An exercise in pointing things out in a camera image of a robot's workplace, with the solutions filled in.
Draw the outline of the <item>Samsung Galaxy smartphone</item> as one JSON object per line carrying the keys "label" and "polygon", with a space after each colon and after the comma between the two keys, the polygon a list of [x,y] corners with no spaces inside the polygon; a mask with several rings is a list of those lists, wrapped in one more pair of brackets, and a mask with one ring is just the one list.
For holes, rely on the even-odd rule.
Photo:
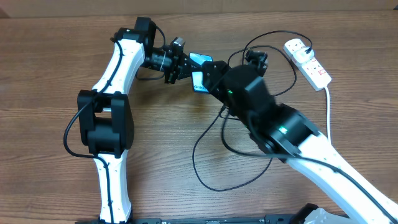
{"label": "Samsung Galaxy smartphone", "polygon": [[[213,61],[213,58],[209,55],[203,55],[198,53],[189,53],[190,59],[199,65],[203,65],[206,61]],[[203,86],[203,72],[201,70],[192,72],[192,87],[196,93],[209,94],[208,90]]]}

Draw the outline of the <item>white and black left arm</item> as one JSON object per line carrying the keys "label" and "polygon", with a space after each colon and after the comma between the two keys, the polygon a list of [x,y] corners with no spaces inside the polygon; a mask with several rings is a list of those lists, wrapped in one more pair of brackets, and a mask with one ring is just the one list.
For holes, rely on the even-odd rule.
{"label": "white and black left arm", "polygon": [[134,140],[134,120],[128,94],[139,68],[162,72],[166,83],[190,77],[201,65],[183,52],[184,40],[154,47],[159,27],[149,17],[138,17],[134,28],[120,28],[112,37],[114,52],[102,77],[91,90],[78,94],[78,111],[67,125],[63,144],[79,122],[86,157],[94,160],[99,177],[101,211],[96,223],[131,223],[132,203],[127,192],[126,161]]}

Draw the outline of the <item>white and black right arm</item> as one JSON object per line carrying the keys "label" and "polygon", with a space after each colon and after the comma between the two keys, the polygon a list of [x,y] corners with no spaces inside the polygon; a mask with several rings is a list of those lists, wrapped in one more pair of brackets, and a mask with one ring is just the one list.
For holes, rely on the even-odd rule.
{"label": "white and black right arm", "polygon": [[397,204],[345,159],[301,112],[277,104],[263,76],[265,62],[231,68],[204,62],[203,86],[250,131],[265,157],[276,157],[317,185],[356,223],[397,223]]}

